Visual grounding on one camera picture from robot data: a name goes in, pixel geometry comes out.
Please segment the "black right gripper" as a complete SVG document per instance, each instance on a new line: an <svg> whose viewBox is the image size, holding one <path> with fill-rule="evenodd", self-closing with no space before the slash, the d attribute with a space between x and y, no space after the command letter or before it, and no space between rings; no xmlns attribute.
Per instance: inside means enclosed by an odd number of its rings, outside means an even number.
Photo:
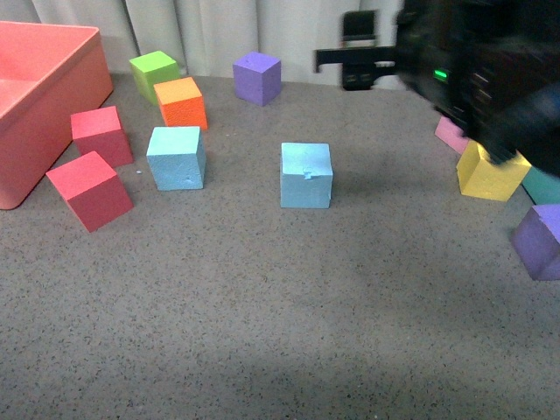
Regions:
<svg viewBox="0 0 560 420"><path fill-rule="evenodd" d="M378 44L378 10L348 11L341 18L339 47L314 51L314 72L340 65L339 84L346 91L370 90L396 75L396 46Z"/></svg>

